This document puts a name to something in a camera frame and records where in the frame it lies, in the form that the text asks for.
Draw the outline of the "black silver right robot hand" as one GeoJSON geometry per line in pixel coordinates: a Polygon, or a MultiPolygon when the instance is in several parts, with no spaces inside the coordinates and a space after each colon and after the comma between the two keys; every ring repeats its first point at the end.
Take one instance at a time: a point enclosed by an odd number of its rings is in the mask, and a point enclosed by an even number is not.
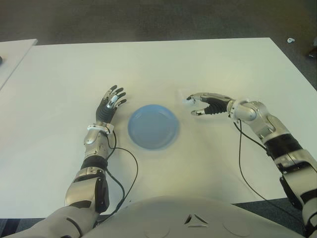
{"type": "Polygon", "coordinates": [[[192,94],[188,96],[186,100],[192,100],[193,102],[198,100],[200,102],[208,104],[208,106],[204,109],[191,111],[191,115],[193,116],[215,115],[225,113],[227,112],[228,104],[233,101],[233,99],[228,96],[208,92],[192,94]]]}

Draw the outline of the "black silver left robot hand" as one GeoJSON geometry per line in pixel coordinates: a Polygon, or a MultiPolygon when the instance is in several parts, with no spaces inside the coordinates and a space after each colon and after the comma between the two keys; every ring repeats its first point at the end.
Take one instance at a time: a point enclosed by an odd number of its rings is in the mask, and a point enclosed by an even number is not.
{"type": "Polygon", "coordinates": [[[114,85],[108,89],[97,107],[96,122],[111,123],[117,108],[127,101],[125,95],[123,87],[114,85]]]}

